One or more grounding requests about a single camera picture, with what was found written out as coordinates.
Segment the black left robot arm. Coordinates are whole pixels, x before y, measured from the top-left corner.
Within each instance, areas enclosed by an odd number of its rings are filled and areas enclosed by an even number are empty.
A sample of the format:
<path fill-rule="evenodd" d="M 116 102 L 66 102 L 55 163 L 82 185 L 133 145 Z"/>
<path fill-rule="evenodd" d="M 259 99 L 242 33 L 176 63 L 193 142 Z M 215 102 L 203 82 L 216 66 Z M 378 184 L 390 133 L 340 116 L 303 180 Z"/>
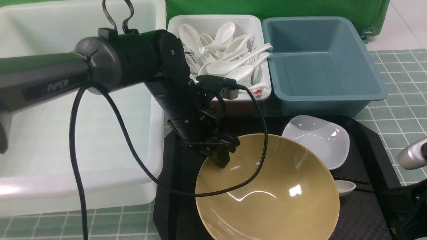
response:
<path fill-rule="evenodd" d="M 1 154 L 9 147 L 12 114 L 88 86 L 110 93 L 144 83 L 184 145 L 220 168 L 240 142 L 220 123 L 212 99 L 236 81 L 201 75 L 195 83 L 183 44 L 164 29 L 119 35 L 100 28 L 73 52 L 1 59 Z"/>

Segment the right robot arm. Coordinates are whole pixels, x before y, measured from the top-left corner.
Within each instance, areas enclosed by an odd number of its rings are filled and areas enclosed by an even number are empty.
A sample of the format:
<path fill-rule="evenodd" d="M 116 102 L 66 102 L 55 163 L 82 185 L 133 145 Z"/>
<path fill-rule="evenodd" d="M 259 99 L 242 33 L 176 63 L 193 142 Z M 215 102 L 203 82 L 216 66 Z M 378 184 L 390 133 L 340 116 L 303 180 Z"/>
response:
<path fill-rule="evenodd" d="M 408 145 L 397 161 L 405 170 L 427 165 L 427 140 L 423 138 Z M 427 180 L 408 186 L 395 187 L 379 193 L 380 203 L 389 216 L 388 224 L 395 240 L 416 240 L 426 237 Z"/>

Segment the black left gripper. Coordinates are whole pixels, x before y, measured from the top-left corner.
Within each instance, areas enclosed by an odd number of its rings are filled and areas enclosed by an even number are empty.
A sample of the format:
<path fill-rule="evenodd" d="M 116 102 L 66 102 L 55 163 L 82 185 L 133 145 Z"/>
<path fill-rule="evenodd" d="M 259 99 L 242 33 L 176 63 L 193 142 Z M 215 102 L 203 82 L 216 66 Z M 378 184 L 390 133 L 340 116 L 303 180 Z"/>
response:
<path fill-rule="evenodd" d="M 221 124 L 219 114 L 212 108 L 211 96 L 200 93 L 190 78 L 159 75 L 147 80 L 145 86 L 183 144 L 202 155 L 212 155 L 215 164 L 224 169 L 230 161 L 229 152 L 235 152 L 240 142 Z"/>

